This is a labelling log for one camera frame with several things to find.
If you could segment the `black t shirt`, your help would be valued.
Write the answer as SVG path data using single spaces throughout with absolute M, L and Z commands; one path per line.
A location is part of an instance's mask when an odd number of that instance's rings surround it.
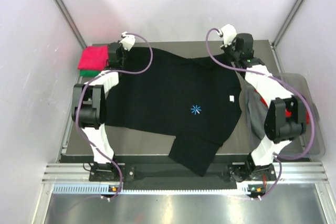
M 237 74 L 224 54 L 183 58 L 135 47 L 107 97 L 106 125 L 173 136 L 169 157 L 204 176 L 241 116 Z

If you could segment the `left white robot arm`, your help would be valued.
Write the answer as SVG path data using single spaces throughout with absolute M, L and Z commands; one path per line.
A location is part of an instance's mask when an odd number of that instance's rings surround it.
M 90 81 L 75 84 L 73 87 L 71 117 L 76 129 L 92 148 L 91 173 L 101 173 L 107 180 L 114 180 L 119 174 L 118 166 L 112 163 L 114 151 L 105 128 L 106 95 L 119 83 L 119 74 L 109 71 L 122 69 L 126 56 L 119 41 L 86 48 L 82 52 L 78 69 L 97 73 Z

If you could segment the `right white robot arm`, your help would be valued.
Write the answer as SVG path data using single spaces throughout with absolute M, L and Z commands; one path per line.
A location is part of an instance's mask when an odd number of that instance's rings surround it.
M 304 134 L 307 128 L 307 110 L 303 101 L 285 89 L 265 63 L 254 56 L 253 44 L 254 39 L 248 33 L 232 32 L 223 36 L 222 49 L 229 61 L 263 98 L 267 108 L 263 138 L 248 154 L 244 165 L 230 171 L 237 182 L 261 177 L 269 170 L 274 157 L 292 140 Z

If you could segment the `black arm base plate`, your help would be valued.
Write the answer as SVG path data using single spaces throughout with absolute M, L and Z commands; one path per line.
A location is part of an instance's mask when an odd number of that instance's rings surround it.
M 202 177 L 179 164 L 120 164 L 125 189 L 234 189 L 242 165 L 211 164 Z

